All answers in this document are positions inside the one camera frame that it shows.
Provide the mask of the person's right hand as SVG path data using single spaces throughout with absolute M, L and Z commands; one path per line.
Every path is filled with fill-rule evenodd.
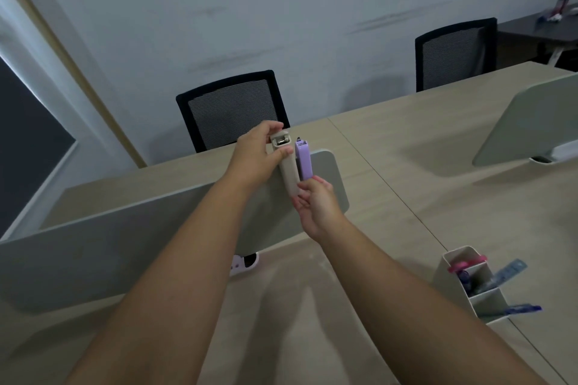
M 343 214 L 332 184 L 314 175 L 298 184 L 300 193 L 310 193 L 310 207 L 313 219 L 300 219 L 307 236 L 319 245 L 337 237 L 348 223 Z

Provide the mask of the person's left hand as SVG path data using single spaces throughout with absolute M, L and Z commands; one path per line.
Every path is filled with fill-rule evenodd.
M 224 182 L 243 192 L 254 192 L 264 184 L 278 164 L 268 163 L 266 146 L 271 142 L 270 136 L 284 128 L 282 122 L 264 120 L 248 133 L 239 137 Z

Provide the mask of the beige stapler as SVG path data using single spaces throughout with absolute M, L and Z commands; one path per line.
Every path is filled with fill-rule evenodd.
M 279 163 L 278 167 L 283 177 L 285 189 L 288 195 L 290 197 L 296 197 L 300 194 L 300 188 L 298 187 L 300 176 L 297 167 L 295 144 L 293 139 L 287 130 L 281 130 L 278 133 L 271 135 L 270 140 L 274 152 L 280 149 L 285 149 L 286 147 L 291 148 L 291 152 Z

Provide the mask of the purple stapler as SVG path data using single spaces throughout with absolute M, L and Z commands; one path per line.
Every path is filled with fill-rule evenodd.
M 300 181 L 303 182 L 311 179 L 314 174 L 309 144 L 300 137 L 295 141 L 295 161 L 297 163 Z

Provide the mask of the person's right forearm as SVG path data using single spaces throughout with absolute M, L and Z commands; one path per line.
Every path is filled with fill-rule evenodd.
M 395 261 L 344 216 L 301 216 L 402 385 L 548 385 L 493 330 Z

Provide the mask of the person's left forearm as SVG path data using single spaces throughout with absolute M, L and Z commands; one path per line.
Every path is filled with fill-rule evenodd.
M 124 296 L 66 385 L 196 385 L 258 184 L 225 174 Z

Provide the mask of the black mesh office chair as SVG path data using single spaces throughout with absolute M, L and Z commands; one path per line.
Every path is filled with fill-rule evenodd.
M 497 43 L 495 17 L 452 24 L 415 38 L 415 90 L 495 71 Z
M 235 143 L 264 120 L 291 127 L 272 70 L 211 82 L 176 96 L 196 153 Z

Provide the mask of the white divider clamp foot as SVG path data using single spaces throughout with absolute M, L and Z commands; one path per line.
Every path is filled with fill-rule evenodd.
M 251 271 L 259 262 L 259 253 L 252 253 L 246 256 L 235 254 L 230 267 L 229 276 Z
M 578 140 L 564 143 L 549 150 L 544 155 L 533 156 L 531 162 L 542 165 L 553 165 L 578 158 Z

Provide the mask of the dark blue marker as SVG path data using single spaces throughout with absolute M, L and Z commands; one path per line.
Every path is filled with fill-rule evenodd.
M 465 291 L 466 296 L 470 297 L 473 291 L 472 277 L 466 270 L 457 271 L 455 273 Z

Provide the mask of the long grey desk divider panel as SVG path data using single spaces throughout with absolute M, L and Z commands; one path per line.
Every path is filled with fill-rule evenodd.
M 311 154 L 313 172 L 350 202 L 334 154 Z M 155 260 L 214 182 L 145 199 L 0 242 L 0 302 L 38 314 L 125 294 Z M 251 197 L 235 253 L 247 256 L 303 232 L 279 170 Z

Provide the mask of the white desk organizer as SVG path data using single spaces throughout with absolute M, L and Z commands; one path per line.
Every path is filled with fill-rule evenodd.
M 432 286 L 446 299 L 489 325 L 504 319 L 505 316 L 501 315 L 501 312 L 509 305 L 499 287 L 482 293 L 475 293 L 476 289 L 493 277 L 488 262 L 472 266 L 466 270 L 471 275 L 473 282 L 473 291 L 470 297 L 466 296 L 457 275 L 447 271 L 450 264 L 460 260 L 468 260 L 477 255 L 482 254 L 471 246 L 445 252 L 440 258 L 433 276 Z

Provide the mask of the blue transparent ruler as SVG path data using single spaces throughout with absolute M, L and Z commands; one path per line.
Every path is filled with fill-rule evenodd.
M 488 282 L 487 290 L 501 287 L 506 282 L 515 278 L 528 268 L 528 265 L 521 259 L 517 258 L 503 268 L 499 269 Z

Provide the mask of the short grey desk divider panel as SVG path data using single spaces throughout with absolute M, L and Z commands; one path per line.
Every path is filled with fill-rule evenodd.
M 517 93 L 475 154 L 472 165 L 544 155 L 578 140 L 578 73 L 540 82 Z

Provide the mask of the blue pen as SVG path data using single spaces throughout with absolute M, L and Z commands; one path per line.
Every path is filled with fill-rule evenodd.
M 509 305 L 507 308 L 502 310 L 501 315 L 503 316 L 522 315 L 527 313 L 536 313 L 542 310 L 543 308 L 539 305 L 524 303 L 518 305 Z

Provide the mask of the dark side desk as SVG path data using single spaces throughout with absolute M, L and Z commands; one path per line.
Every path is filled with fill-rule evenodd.
M 559 22 L 539 21 L 533 14 L 498 24 L 497 68 L 523 62 L 578 72 L 578 2 Z

